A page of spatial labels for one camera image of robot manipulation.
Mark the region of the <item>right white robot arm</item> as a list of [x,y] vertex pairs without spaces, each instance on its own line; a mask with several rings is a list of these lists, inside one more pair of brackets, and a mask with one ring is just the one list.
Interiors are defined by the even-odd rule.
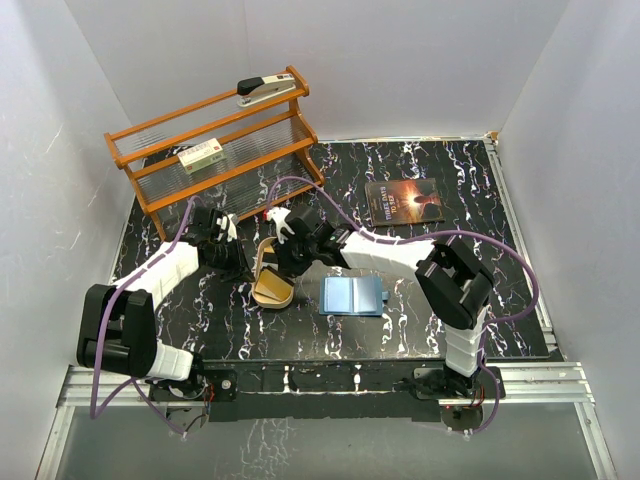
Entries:
[[445,328],[445,364],[426,377],[424,391],[470,396],[482,382],[482,330],[493,280],[464,242],[366,233],[351,226],[332,226],[307,206],[273,207],[265,214],[275,225],[274,251],[280,272],[297,277],[320,261],[326,266],[371,270],[417,283]]

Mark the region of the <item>blue leather card holder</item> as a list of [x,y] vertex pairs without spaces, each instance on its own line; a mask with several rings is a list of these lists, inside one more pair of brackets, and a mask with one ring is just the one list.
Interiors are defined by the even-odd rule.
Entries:
[[390,294],[375,275],[325,277],[320,286],[321,315],[380,317]]

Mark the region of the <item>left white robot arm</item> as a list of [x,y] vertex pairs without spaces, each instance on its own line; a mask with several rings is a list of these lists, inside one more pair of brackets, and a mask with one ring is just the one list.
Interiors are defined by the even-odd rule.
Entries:
[[207,376],[193,366],[194,354],[163,344],[156,310],[184,280],[211,268],[224,280],[251,281],[234,214],[197,206],[186,231],[163,242],[155,254],[110,285],[95,284],[85,295],[77,362],[135,379],[171,381],[182,397],[194,399]]

